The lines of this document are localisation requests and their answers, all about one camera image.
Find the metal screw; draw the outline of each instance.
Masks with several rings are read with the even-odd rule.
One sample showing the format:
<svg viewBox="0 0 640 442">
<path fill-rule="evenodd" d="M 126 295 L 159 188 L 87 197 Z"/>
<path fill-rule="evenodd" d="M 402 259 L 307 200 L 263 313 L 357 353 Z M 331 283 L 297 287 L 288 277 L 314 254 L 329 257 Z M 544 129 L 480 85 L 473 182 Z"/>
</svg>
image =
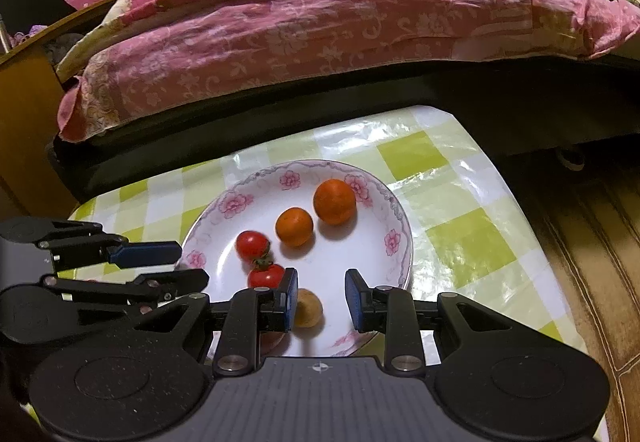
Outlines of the metal screw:
<svg viewBox="0 0 640 442">
<path fill-rule="evenodd" d="M 249 361 L 243 356 L 223 356 L 218 359 L 218 367 L 225 372 L 236 372 L 246 368 Z"/>
<path fill-rule="evenodd" d="M 391 365 L 401 372 L 412 372 L 422 366 L 422 361 L 415 356 L 396 356 Z"/>
</svg>

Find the colorful blanket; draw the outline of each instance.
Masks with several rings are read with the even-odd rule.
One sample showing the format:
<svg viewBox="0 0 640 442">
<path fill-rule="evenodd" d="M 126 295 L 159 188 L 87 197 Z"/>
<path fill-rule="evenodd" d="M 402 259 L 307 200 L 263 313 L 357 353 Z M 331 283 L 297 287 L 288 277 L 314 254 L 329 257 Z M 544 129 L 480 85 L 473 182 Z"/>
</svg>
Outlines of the colorful blanket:
<svg viewBox="0 0 640 442">
<path fill-rule="evenodd" d="M 58 67 L 86 66 L 58 123 L 82 141 L 195 100 L 407 60 L 590 58 L 638 0 L 119 0 Z"/>
</svg>

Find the green and white tablecloth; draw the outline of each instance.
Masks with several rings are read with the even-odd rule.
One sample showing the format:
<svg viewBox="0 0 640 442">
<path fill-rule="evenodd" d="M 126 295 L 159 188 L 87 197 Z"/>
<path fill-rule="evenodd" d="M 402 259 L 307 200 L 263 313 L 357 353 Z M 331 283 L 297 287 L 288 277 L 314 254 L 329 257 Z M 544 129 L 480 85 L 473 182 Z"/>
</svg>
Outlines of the green and white tablecloth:
<svg viewBox="0 0 640 442">
<path fill-rule="evenodd" d="M 552 269 L 500 174 L 453 116 L 431 107 L 342 122 L 163 173 L 101 195 L 71 218 L 98 221 L 131 241 L 182 242 L 226 187 L 270 165 L 320 158 L 367 170 L 396 194 L 414 236 L 415 298 L 455 289 L 584 349 Z M 66 276 L 123 282 L 142 270 L 100 265 Z M 424 335 L 427 358 L 437 362 Z M 363 348 L 379 350 L 375 342 Z"/>
</svg>

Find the plate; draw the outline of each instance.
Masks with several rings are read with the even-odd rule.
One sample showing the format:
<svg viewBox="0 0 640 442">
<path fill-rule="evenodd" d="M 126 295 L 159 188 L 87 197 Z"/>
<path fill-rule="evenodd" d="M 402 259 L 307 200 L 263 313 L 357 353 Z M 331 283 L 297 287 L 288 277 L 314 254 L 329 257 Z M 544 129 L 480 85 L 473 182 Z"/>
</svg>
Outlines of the plate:
<svg viewBox="0 0 640 442">
<path fill-rule="evenodd" d="M 356 215 L 331 226 L 318 219 L 313 195 L 330 178 L 344 180 L 356 195 Z M 274 226 L 290 207 L 306 209 L 314 219 L 314 237 L 300 248 L 277 238 Z M 204 268 L 211 301 L 231 299 L 246 288 L 249 267 L 236 254 L 242 231 L 260 231 L 271 240 L 274 262 L 298 270 L 300 288 L 322 301 L 324 315 L 310 329 L 295 328 L 277 345 L 263 346 L 274 356 L 347 356 L 372 339 L 353 329 L 344 299 L 344 273 L 356 268 L 369 285 L 407 288 L 413 240 L 409 221 L 394 196 L 367 171 L 340 162 L 299 160 L 252 174 L 220 194 L 202 212 L 182 245 L 177 268 Z M 214 339 L 210 355 L 215 349 Z"/>
</svg>

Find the tomato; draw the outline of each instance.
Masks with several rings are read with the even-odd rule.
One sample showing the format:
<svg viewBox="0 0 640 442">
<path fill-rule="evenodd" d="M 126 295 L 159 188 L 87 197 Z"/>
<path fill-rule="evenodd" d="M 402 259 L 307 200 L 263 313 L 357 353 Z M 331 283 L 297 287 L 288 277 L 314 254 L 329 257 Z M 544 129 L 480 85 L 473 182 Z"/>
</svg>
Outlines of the tomato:
<svg viewBox="0 0 640 442">
<path fill-rule="evenodd" d="M 247 263 L 265 265 L 271 242 L 261 232 L 244 231 L 236 238 L 236 252 Z"/>
<path fill-rule="evenodd" d="M 277 288 L 284 276 L 282 265 L 273 263 L 265 269 L 254 268 L 249 272 L 249 287 Z"/>
</svg>

